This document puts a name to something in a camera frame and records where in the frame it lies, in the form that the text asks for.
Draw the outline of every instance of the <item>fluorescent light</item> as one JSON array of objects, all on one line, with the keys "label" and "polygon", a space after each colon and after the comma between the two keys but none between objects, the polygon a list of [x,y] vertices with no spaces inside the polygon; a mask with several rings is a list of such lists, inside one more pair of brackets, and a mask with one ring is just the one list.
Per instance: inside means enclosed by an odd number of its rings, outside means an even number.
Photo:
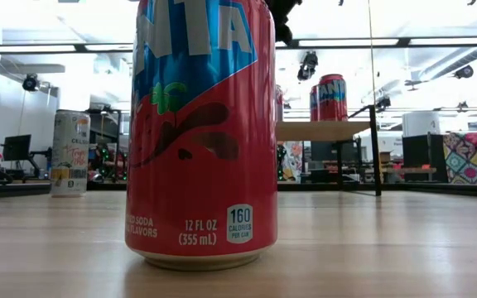
[{"label": "fluorescent light", "polygon": [[89,45],[85,46],[88,50],[133,50],[133,44],[122,45]]},{"label": "fluorescent light", "polygon": [[413,46],[477,45],[477,37],[461,38],[412,38]]},{"label": "fluorescent light", "polygon": [[73,46],[0,46],[0,53],[73,52]]},{"label": "fluorescent light", "polygon": [[394,46],[398,39],[347,39],[347,40],[323,40],[323,41],[300,41],[299,46]]}]

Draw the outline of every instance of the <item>celsius can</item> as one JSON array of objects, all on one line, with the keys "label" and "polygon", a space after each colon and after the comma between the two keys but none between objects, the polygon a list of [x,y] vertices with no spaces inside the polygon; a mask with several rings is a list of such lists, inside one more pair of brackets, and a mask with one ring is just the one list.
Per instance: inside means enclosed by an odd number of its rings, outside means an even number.
[{"label": "celsius can", "polygon": [[263,0],[141,0],[126,243],[215,270],[277,238],[274,59]]},{"label": "celsius can", "polygon": [[347,93],[341,74],[321,77],[317,86],[319,94],[318,117],[320,121],[347,121]]},{"label": "celsius can", "polygon": [[311,122],[318,121],[318,86],[311,90]]},{"label": "celsius can", "polygon": [[53,137],[51,194],[80,196],[88,183],[89,115],[58,110]]},{"label": "celsius can", "polygon": [[283,121],[283,94],[281,86],[275,86],[275,121],[282,122]]}]

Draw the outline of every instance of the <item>wooden shelf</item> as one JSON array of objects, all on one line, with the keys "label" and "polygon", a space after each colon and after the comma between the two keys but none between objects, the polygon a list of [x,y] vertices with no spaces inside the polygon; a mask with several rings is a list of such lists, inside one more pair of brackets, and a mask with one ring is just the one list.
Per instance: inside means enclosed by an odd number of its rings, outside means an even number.
[{"label": "wooden shelf", "polygon": [[369,122],[320,121],[276,125],[278,141],[345,141],[369,128]]}]

